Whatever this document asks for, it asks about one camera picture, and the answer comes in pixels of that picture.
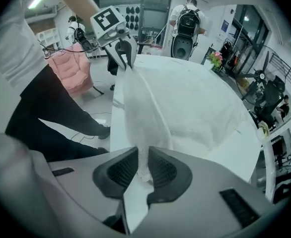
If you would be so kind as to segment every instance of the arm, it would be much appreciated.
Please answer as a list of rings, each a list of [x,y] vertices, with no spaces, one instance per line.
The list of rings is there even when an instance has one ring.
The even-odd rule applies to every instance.
[[[93,0],[63,0],[65,4],[85,22],[90,23],[90,18],[99,11]]]
[[[176,17],[177,17],[177,14],[179,13],[179,9],[178,9],[179,6],[176,6],[172,12],[171,12],[171,16],[169,18],[169,24],[171,26],[174,26],[175,25],[175,22],[176,22]]]
[[[67,35],[65,36],[66,40],[71,39],[73,41],[74,30],[71,28],[67,28]]]
[[[199,17],[201,19],[199,34],[205,34],[207,28],[207,18],[203,13],[199,13]]]

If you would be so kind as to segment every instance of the white table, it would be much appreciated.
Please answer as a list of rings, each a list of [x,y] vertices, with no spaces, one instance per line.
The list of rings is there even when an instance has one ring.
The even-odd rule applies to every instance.
[[[153,64],[158,64],[158,62],[163,64],[160,69],[173,66],[186,66],[187,68],[195,67],[197,70],[208,71],[208,73],[213,74],[212,76],[218,78],[214,72],[210,71],[209,67],[167,57],[137,55],[134,66],[151,68]],[[129,142],[125,124],[123,95],[124,76],[125,72],[122,69],[118,69],[112,107],[110,151],[134,146]],[[236,96],[234,91],[225,82],[220,78],[218,78],[218,80],[222,91],[227,91],[228,94]],[[221,145],[213,149],[213,151],[211,151],[205,158],[225,166],[243,180],[249,182],[258,160],[260,148],[261,142],[257,138],[257,128],[251,116],[248,114],[248,120],[241,123]],[[146,205],[143,205],[142,209],[138,209],[136,206],[140,207],[140,205],[145,202],[147,194],[152,192],[153,189],[148,186],[147,183],[142,183],[137,176],[135,176],[129,188],[126,191],[124,198],[125,201],[131,204],[127,210],[127,216],[128,225],[131,231],[133,231],[147,213]]]
[[[164,60],[164,64],[167,67],[186,64],[187,66],[196,66],[198,69],[205,69],[201,64],[149,55],[137,55],[135,66],[141,65],[143,67],[151,67],[151,64],[158,60]],[[122,69],[118,70],[112,107],[110,151],[133,147],[127,137],[125,125],[123,96],[124,74],[125,72]],[[219,83],[223,84],[224,91],[228,91],[230,94],[234,93],[220,78]],[[234,131],[226,141],[206,157],[206,159],[215,161],[227,167],[245,181],[249,181],[255,169],[261,147],[261,142],[256,135],[257,128],[252,118],[249,115],[248,117],[248,121],[240,124],[237,130]]]

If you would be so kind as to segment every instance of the white shirt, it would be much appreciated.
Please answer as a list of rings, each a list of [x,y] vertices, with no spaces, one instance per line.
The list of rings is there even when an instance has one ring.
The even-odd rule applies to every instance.
[[[20,95],[47,65],[24,18],[22,0],[12,0],[0,16],[0,72]]]
[[[73,43],[74,42],[74,32],[75,32],[75,30],[71,29],[70,27],[76,29],[76,28],[78,28],[78,23],[75,22],[75,21],[72,22],[71,25],[67,29],[67,36],[68,36],[69,40],[71,41],[71,43]],[[83,24],[79,23],[79,28],[81,28],[85,32],[85,26]]]
[[[194,5],[192,5],[192,4],[187,4],[186,6],[187,6],[188,9],[197,10],[197,8]],[[179,20],[181,11],[184,8],[185,8],[185,5],[184,4],[180,4],[178,6],[175,6],[174,9],[171,12],[170,20],[175,20],[175,25],[173,27],[173,32],[172,32],[172,36],[173,37],[175,37],[177,35],[177,24],[178,24],[178,20]],[[207,19],[206,19],[204,13],[202,13],[201,11],[199,11],[198,12],[198,15],[199,15],[199,18],[201,20],[200,28],[206,29],[207,28]]]

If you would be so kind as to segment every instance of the black pants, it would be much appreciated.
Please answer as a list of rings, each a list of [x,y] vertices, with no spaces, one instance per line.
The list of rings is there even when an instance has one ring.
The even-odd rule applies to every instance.
[[[98,136],[105,127],[83,111],[47,65],[21,93],[5,133],[19,139],[48,162],[98,155],[95,148],[73,142],[39,119],[59,123],[85,135]]]

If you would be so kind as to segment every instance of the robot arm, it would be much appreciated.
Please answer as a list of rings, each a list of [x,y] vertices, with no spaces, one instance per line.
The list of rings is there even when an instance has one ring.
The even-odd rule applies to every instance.
[[[126,63],[119,49],[127,56],[128,65],[132,68],[137,56],[137,43],[129,34],[124,17],[112,6],[105,8],[90,18],[99,46],[104,48],[121,68]]]

